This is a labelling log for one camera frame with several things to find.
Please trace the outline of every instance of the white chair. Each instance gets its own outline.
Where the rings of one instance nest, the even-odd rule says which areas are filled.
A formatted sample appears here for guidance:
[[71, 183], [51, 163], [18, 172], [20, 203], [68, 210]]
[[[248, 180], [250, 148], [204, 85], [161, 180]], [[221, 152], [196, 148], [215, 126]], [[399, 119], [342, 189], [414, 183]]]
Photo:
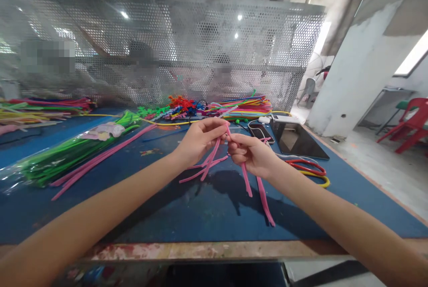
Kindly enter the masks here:
[[309, 108], [309, 103], [313, 100], [314, 97], [318, 95], [319, 92], [315, 92], [315, 79], [314, 78], [308, 78], [306, 80], [305, 89], [303, 90], [302, 95], [300, 96], [299, 101], [297, 102], [297, 105], [299, 105], [300, 101], [303, 99], [303, 97], [307, 94], [308, 100], [306, 101], [306, 107]]

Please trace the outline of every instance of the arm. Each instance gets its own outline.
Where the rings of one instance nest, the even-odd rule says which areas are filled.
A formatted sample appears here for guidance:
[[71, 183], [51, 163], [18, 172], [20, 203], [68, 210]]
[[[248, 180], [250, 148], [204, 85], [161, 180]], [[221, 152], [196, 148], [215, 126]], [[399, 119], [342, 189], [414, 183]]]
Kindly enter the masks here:
[[258, 139], [232, 134], [236, 164], [269, 181], [387, 286], [427, 286], [428, 262], [396, 233], [355, 205], [321, 188]]
[[213, 118], [194, 123], [173, 153], [78, 204], [27, 238], [0, 261], [1, 285], [50, 285], [68, 264], [198, 162], [214, 139], [225, 137], [226, 123]]

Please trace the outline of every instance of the table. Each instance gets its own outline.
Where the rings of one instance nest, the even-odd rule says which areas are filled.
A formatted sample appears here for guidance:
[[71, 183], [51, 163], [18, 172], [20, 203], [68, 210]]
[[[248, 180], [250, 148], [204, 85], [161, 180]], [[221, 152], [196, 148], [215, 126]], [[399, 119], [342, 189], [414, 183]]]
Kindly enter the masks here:
[[412, 94], [415, 92], [413, 90], [406, 90], [403, 88], [396, 88], [396, 87], [391, 87], [391, 86], [386, 86], [382, 89], [382, 91], [380, 91], [380, 93], [378, 94], [378, 96], [376, 97], [376, 99], [374, 99], [374, 101], [372, 102], [372, 104], [369, 106], [369, 108], [366, 110], [366, 112], [364, 113], [364, 115], [362, 116], [362, 118], [358, 121], [357, 126], [360, 125], [360, 123], [364, 120], [364, 118], [369, 114], [370, 110], [375, 106], [375, 104], [381, 99], [381, 97], [383, 97], [383, 95], [386, 92], [399, 92], [399, 93], [409, 93], [408, 96], [406, 97], [406, 99], [409, 99]]
[[[102, 112], [117, 113], [118, 110]], [[40, 136], [1, 145], [0, 168], [110, 119], [73, 118], [62, 125], [46, 127]], [[50, 200], [59, 190], [54, 188], [27, 186], [10, 196], [0, 196], [0, 254], [79, 202], [172, 152], [184, 132], [153, 141], [143, 140], [174, 131], [175, 127], [158, 127], [143, 135], [95, 167], [57, 201]], [[239, 127], [231, 132], [245, 133]], [[427, 224], [352, 168], [325, 143], [315, 139], [331, 157], [329, 161], [319, 160], [331, 181], [328, 190], [369, 212], [419, 252], [428, 254]], [[276, 144], [273, 149], [279, 150]], [[153, 150], [151, 154], [141, 156], [141, 152], [149, 150]], [[218, 156], [225, 154], [226, 148], [221, 146]], [[269, 208], [276, 222], [276, 227], [272, 228], [264, 215], [255, 177], [249, 175], [253, 191], [253, 198], [250, 198], [240, 168], [231, 159], [213, 167], [203, 183], [197, 179], [178, 183], [179, 179], [196, 171], [185, 171], [174, 179], [89, 250], [83, 260], [242, 261], [323, 256], [351, 259], [315, 222], [264, 181]]]

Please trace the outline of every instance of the red plastic chair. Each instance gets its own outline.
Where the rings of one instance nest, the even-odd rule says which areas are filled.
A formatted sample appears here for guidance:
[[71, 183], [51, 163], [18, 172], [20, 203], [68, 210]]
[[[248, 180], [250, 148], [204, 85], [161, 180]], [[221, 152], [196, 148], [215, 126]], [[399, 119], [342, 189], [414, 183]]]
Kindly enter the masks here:
[[[418, 111], [412, 116], [409, 120], [405, 121], [404, 117], [410, 111], [411, 108], [418, 107]], [[428, 127], [424, 124], [428, 120], [428, 99], [425, 98], [414, 98], [409, 101], [407, 109], [404, 112], [403, 116], [400, 119], [398, 126], [392, 128], [387, 134], [380, 138], [377, 143], [385, 139], [387, 136], [394, 133], [391, 137], [391, 141], [397, 141], [412, 131], [416, 130], [416, 133], [412, 135], [406, 142], [404, 142], [401, 147], [399, 147], [395, 152], [403, 153], [409, 149], [412, 145], [418, 142], [421, 138], [428, 136]]]

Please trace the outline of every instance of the metal mesh divider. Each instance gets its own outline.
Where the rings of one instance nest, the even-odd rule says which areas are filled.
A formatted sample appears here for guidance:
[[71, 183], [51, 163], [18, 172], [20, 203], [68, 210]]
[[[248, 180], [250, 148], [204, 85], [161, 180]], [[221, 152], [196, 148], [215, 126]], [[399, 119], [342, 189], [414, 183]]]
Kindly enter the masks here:
[[324, 7], [252, 0], [0, 0], [0, 77], [121, 107], [254, 89], [290, 110]]

